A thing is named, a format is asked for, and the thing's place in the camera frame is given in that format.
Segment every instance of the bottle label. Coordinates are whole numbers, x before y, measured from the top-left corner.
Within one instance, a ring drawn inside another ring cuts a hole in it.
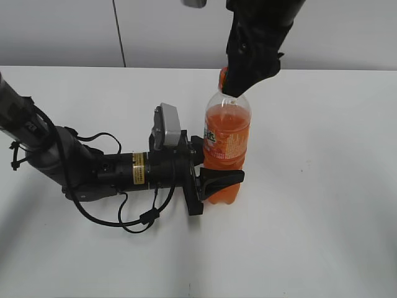
[[[247,150],[249,125],[238,132],[222,132],[205,123],[204,150],[220,160],[231,160]]]

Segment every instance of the robotic arm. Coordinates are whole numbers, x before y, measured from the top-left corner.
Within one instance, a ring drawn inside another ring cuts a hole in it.
[[[305,0],[227,0],[233,11],[222,92],[239,97],[280,71],[281,44]]]
[[[253,84],[279,72],[279,48],[304,1],[227,0],[226,6],[234,17],[226,50],[224,93],[238,97]],[[18,95],[0,73],[0,129],[14,139],[14,170],[27,161],[61,185],[65,196],[87,219],[108,227],[122,227],[130,233],[136,233],[128,229],[132,225],[147,225],[142,231],[152,226],[170,202],[175,187],[183,188],[189,215],[199,215],[203,213],[202,201],[244,179],[244,172],[238,170],[201,168],[196,176],[194,167],[203,163],[203,140],[193,136],[189,141],[186,130],[181,130],[176,108],[164,103],[154,111],[149,151],[121,153],[120,142],[109,133],[82,138],[71,128],[55,126],[30,97]],[[101,135],[117,141],[116,154],[105,155],[82,144]],[[20,148],[25,150],[25,158],[17,160]],[[138,220],[122,222],[127,191],[157,191],[161,187],[169,187],[170,191],[160,207],[153,203],[152,209]],[[118,222],[97,219],[81,205],[116,194],[126,195],[118,210]]]

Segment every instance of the cable connector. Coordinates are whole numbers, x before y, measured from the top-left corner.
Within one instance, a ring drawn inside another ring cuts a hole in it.
[[[10,146],[10,149],[14,151],[14,154],[12,157],[12,162],[11,162],[11,167],[14,171],[16,171],[19,168],[20,164],[23,162],[23,161],[17,160],[19,146],[20,146],[20,142],[17,142],[17,141],[12,142],[11,146]]]
[[[154,222],[155,219],[158,219],[160,217],[160,211],[157,208],[152,208],[149,211],[141,214],[139,216],[139,220],[143,225],[146,225],[150,222]]]

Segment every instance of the orange liquid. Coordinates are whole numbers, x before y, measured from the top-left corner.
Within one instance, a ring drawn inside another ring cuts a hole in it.
[[[207,110],[205,114],[207,127],[216,130],[217,141],[227,140],[232,133],[238,133],[240,137],[248,139],[249,123],[251,121],[250,112],[246,109],[234,106],[217,104]],[[246,144],[243,153],[232,159],[215,158],[208,150],[204,148],[204,167],[208,169],[242,169],[246,155]],[[231,204],[236,199],[240,189],[240,184],[229,186],[221,191],[216,192],[208,198],[212,204],[225,202]]]

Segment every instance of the black cylinder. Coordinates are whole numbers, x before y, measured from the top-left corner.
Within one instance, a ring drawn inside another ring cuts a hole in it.
[[[270,27],[289,27],[306,0],[228,0],[227,8],[236,8],[248,22],[263,22]]]
[[[18,95],[0,73],[0,129],[27,148],[40,148],[50,135],[47,125],[33,110],[29,97]]]
[[[64,127],[56,127],[56,129],[65,151],[71,186],[76,187],[80,184],[96,182],[96,175],[92,172],[96,165],[95,157],[67,129]],[[58,147],[55,143],[40,154],[26,153],[27,156],[31,154],[32,156],[28,160],[30,165],[58,184],[66,186]]]
[[[120,191],[167,188],[172,184],[172,158],[158,156],[158,152],[123,153],[104,155],[99,161],[97,172],[101,184],[107,184]],[[182,186],[184,162],[176,158],[176,186]]]

